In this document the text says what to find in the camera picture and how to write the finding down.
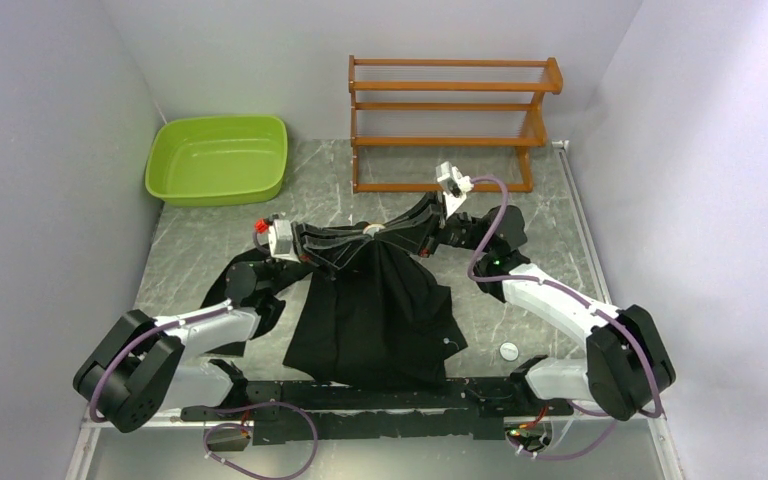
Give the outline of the black button shirt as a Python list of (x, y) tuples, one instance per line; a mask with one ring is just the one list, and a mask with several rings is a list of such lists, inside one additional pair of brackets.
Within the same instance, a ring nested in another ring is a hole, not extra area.
[(367, 243), (334, 274), (251, 248), (224, 267), (202, 306), (225, 300), (230, 270), (244, 265), (266, 267), (272, 295), (310, 280), (282, 363), (316, 381), (377, 391), (441, 388), (446, 360), (467, 346), (450, 287), (388, 243)]

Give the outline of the white round brooch back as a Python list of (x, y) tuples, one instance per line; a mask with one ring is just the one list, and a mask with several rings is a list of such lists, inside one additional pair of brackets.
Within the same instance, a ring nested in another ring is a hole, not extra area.
[(514, 362), (519, 358), (519, 349), (512, 342), (503, 342), (499, 346), (499, 354), (503, 360), (507, 362)]

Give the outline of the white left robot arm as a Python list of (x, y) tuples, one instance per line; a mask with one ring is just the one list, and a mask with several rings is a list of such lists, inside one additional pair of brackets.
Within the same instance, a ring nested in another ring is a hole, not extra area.
[(238, 417), (247, 401), (242, 372), (224, 361), (193, 366), (191, 360), (269, 333), (286, 306), (279, 292), (315, 267), (345, 265), (383, 228), (259, 220), (253, 250), (220, 275), (216, 299), (171, 316), (135, 309), (116, 321), (73, 379), (91, 420), (129, 433), (159, 411), (199, 404), (220, 419)]

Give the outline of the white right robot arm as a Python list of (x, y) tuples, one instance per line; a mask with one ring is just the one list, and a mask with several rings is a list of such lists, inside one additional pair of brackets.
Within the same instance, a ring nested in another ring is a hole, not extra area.
[(371, 235), (417, 256), (440, 245), (469, 250), (467, 276), (497, 301), (537, 315), (574, 340), (582, 359), (536, 356), (515, 370), (510, 401), (524, 415), (548, 400), (585, 401), (615, 420), (663, 413), (676, 371), (652, 315), (639, 305), (597, 301), (551, 277), (520, 251), (522, 212), (504, 200), (482, 217), (457, 213), (446, 195), (425, 194)]

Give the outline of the orange wooden shoe rack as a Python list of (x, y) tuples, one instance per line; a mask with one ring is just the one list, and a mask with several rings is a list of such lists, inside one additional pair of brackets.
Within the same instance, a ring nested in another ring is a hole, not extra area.
[(549, 142), (546, 96), (563, 91), (558, 60), (348, 58), (351, 182), (356, 193), (433, 191), (433, 183), (361, 178), (360, 154), (378, 147), (508, 148), (534, 188), (530, 153)]

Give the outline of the green plastic basin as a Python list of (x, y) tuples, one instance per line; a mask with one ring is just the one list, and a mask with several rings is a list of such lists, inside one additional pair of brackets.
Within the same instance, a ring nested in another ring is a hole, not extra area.
[(171, 206), (261, 203), (280, 192), (287, 163), (288, 131), (277, 116), (183, 118), (157, 132), (144, 185)]

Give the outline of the aluminium table edge rail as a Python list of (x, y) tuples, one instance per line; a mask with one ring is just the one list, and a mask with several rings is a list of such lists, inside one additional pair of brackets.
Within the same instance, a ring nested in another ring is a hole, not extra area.
[[(580, 239), (585, 249), (585, 256), (591, 268), (591, 274), (599, 298), (606, 303), (613, 303), (610, 290), (601, 267), (600, 259), (595, 248), (591, 231), (585, 216), (578, 189), (572, 175), (568, 159), (569, 141), (553, 141), (552, 150), (560, 162), (564, 173), (567, 190), (575, 211)], [(645, 417), (652, 437), (652, 442), (658, 457), (659, 467), (665, 479), (684, 479), (685, 475), (680, 465), (678, 453), (671, 435), (665, 415), (655, 419)]]

